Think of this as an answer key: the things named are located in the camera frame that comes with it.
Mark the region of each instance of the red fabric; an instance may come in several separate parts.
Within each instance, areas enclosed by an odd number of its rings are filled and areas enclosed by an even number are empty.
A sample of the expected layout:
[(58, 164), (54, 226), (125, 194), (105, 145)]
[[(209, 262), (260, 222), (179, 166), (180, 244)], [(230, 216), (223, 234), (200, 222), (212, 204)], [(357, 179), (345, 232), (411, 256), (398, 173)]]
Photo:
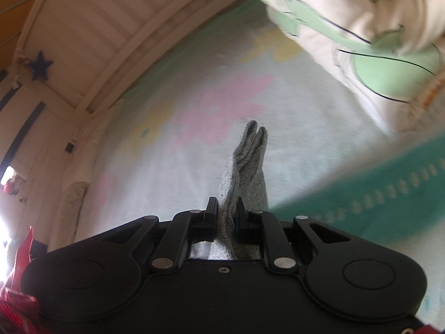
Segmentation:
[(22, 274), (31, 262), (29, 253), (33, 244), (33, 228), (17, 249), (16, 262), (0, 289), (0, 321), (12, 333), (50, 334), (39, 325), (39, 302), (21, 291)]
[(432, 326), (426, 325), (416, 330), (414, 334), (440, 334), (440, 332), (434, 329)]
[(9, 180), (3, 186), (3, 192), (6, 192), (8, 195), (12, 194), (13, 186), (12, 186), (12, 184), (11, 184), (11, 182)]

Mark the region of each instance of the gray fabric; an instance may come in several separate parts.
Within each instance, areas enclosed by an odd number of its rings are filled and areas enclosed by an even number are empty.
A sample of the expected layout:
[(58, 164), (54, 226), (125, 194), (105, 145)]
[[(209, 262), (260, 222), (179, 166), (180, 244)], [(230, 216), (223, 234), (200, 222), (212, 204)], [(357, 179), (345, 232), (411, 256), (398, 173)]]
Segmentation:
[(208, 260), (211, 242), (203, 241), (193, 244), (190, 251), (191, 259)]
[(209, 260), (259, 258), (257, 246), (242, 245), (235, 241), (233, 222), (238, 197), (242, 197), (247, 210), (268, 208), (263, 174), (268, 134), (264, 127), (257, 128), (256, 121), (248, 123), (238, 147), (226, 166), (217, 195), (218, 235), (211, 244)]

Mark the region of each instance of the star decoration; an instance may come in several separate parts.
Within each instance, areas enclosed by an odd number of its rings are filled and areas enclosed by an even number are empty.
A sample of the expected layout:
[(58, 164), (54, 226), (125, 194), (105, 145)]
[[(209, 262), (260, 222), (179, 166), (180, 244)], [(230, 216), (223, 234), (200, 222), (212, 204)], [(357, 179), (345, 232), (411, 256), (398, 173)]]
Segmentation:
[(28, 66), (33, 71), (33, 80), (40, 78), (44, 81), (48, 81), (46, 70), (52, 63), (53, 62), (50, 60), (45, 60), (45, 58), (43, 57), (43, 51), (40, 50), (37, 54), (37, 59), (28, 63)]

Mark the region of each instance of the rivet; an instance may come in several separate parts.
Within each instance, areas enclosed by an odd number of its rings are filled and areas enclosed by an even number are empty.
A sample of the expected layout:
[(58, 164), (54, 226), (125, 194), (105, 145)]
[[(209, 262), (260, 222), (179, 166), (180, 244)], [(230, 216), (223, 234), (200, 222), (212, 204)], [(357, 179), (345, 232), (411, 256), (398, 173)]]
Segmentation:
[(151, 262), (151, 265), (157, 269), (170, 269), (173, 266), (173, 261), (167, 257), (158, 257)]
[(222, 273), (222, 274), (227, 274), (230, 271), (230, 269), (226, 266), (221, 266), (218, 268), (218, 272)]
[(280, 269), (292, 269), (297, 262), (290, 257), (279, 257), (274, 260), (274, 265)]

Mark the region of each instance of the black strip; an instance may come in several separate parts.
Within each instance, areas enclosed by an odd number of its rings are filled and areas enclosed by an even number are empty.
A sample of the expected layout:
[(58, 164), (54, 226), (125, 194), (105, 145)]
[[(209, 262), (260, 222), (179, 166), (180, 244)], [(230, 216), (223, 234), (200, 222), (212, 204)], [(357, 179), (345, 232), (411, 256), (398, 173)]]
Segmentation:
[(2, 71), (0, 71), (0, 82), (4, 79), (4, 78), (6, 78), (8, 76), (8, 71), (7, 70), (2, 70)]
[(2, 111), (2, 109), (5, 107), (6, 104), (8, 104), (8, 102), (12, 99), (12, 97), (14, 97), (15, 93), (17, 93), (19, 91), (19, 89), (22, 87), (22, 84), (19, 84), (19, 86), (15, 89), (10, 89), (9, 92), (6, 93), (6, 95), (1, 98), (0, 100), (0, 112)]
[(416, 63), (411, 63), (410, 61), (406, 61), (406, 60), (399, 60), (396, 58), (389, 58), (389, 57), (380, 57), (378, 55), (366, 55), (366, 54), (359, 54), (357, 52), (352, 52), (352, 51), (346, 51), (346, 50), (342, 50), (342, 49), (338, 49), (338, 51), (342, 51), (346, 54), (351, 54), (351, 55), (358, 55), (360, 57), (370, 57), (370, 58), (379, 58), (379, 59), (387, 59), (387, 60), (395, 60), (395, 61), (400, 61), (401, 63), (406, 63), (406, 64), (411, 64), (414, 66), (417, 66), (419, 68), (422, 68), (423, 70), (426, 70), (428, 73), (433, 74), (435, 76), (435, 74), (433, 72), (431, 72), (430, 70), (428, 70), (427, 68), (424, 68), (423, 66), (416, 64)]
[(33, 240), (33, 244), (31, 245), (31, 251), (29, 253), (31, 260), (38, 258), (39, 256), (43, 256), (48, 252), (48, 245), (45, 245), (37, 240)]
[(40, 113), (42, 113), (42, 110), (45, 108), (45, 106), (46, 104), (43, 101), (37, 104), (33, 112), (29, 115), (28, 119), (25, 121), (25, 123), (23, 123), (22, 127), (20, 128), (19, 132), (9, 146), (8, 151), (6, 152), (3, 160), (0, 163), (0, 177), (4, 176), (6, 168), (11, 165), (11, 162), (13, 161), (13, 158), (17, 153), (20, 144), (23, 142), (26, 134), (29, 132), (30, 128), (39, 117)]
[(11, 11), (11, 10), (15, 9), (16, 7), (19, 7), (20, 5), (23, 5), (24, 3), (27, 3), (28, 1), (31, 1), (31, 0), (22, 0), (22, 1), (19, 1), (19, 2), (15, 3), (15, 4), (12, 4), (11, 6), (9, 6), (6, 9), (4, 9), (3, 11), (0, 11), (0, 15), (6, 14), (8, 11)]
[[(343, 77), (343, 79), (344, 79), (344, 81), (345, 81), (345, 83), (346, 84), (351, 84), (351, 85), (353, 85), (367, 100), (368, 100), (368, 102), (370, 103), (370, 104), (372, 104), (372, 106), (374, 107), (374, 109), (375, 109), (375, 111), (380, 115), (380, 118), (382, 118), (383, 119), (383, 114), (382, 114), (382, 112), (381, 112), (381, 110), (380, 110), (380, 108), (377, 106), (377, 104), (375, 103), (375, 101), (374, 100), (372, 100), (371, 99), (371, 97), (366, 93), (366, 92), (364, 92), (356, 83), (355, 83), (355, 81), (353, 81), (350, 77), (348, 77), (348, 75), (347, 75), (347, 73), (346, 73), (346, 71), (344, 70), (344, 68), (342, 67), (342, 66), (340, 66), (340, 62), (338, 61), (338, 58), (337, 58), (337, 56), (334, 56), (334, 54), (335, 54), (335, 51), (339, 51), (339, 49), (336, 49), (335, 47), (334, 47), (334, 45), (332, 46), (333, 47), (333, 49), (334, 50), (332, 50), (332, 62), (333, 62), (333, 64), (335, 65), (335, 66), (337, 66), (338, 67), (338, 69), (340, 70), (340, 73), (341, 73), (341, 75), (342, 75), (342, 77)], [(398, 101), (398, 102), (400, 102), (400, 103), (407, 103), (408, 104), (408, 102), (407, 101), (403, 101), (403, 100), (396, 100), (396, 99), (393, 99), (393, 98), (389, 98), (389, 97), (385, 97), (384, 95), (381, 95), (381, 94), (379, 94), (379, 93), (376, 93), (375, 91), (373, 91), (371, 88), (369, 88), (361, 79), (360, 79), (360, 77), (359, 77), (359, 75), (357, 74), (357, 72), (355, 71), (355, 68), (354, 67), (352, 67), (353, 69), (354, 69), (354, 75), (355, 75), (355, 77), (362, 83), (362, 85), (364, 86), (364, 87), (366, 87), (366, 88), (368, 88), (371, 92), (373, 92), (374, 94), (376, 94), (376, 95), (378, 95), (379, 97), (382, 97), (382, 98), (385, 98), (385, 99), (388, 99), (388, 100), (394, 100), (394, 101)]]
[(435, 50), (437, 51), (437, 55), (439, 55), (439, 61), (440, 61), (440, 62), (439, 62), (439, 66), (444, 66), (444, 57), (443, 57), (441, 51), (440, 51), (439, 48), (438, 48), (436, 45), (434, 45), (433, 43), (432, 43), (431, 45), (434, 46)]
[(8, 44), (10, 41), (13, 41), (16, 37), (18, 37), (22, 32), (19, 31), (18, 33), (16, 33), (13, 36), (10, 36), (6, 41), (4, 41), (1, 45), (0, 48), (2, 48), (3, 46), (5, 46), (6, 44)]
[(387, 97), (386, 95), (377, 93), (375, 90), (372, 90), (372, 89), (371, 89), (369, 86), (367, 86), (367, 85), (364, 83), (364, 81), (360, 78), (360, 75), (358, 75), (357, 70), (355, 69), (355, 66), (353, 66), (352, 68), (354, 69), (354, 75), (355, 75), (355, 77), (357, 78), (357, 80), (359, 80), (359, 82), (361, 82), (362, 85), (363, 85), (364, 87), (368, 88), (368, 89), (369, 89), (371, 92), (373, 92), (374, 94), (378, 95), (379, 97), (388, 99), (388, 100), (396, 101), (396, 102), (398, 102), (398, 103), (409, 104), (409, 101), (400, 100), (400, 99), (395, 99), (395, 98), (390, 98), (390, 97)]

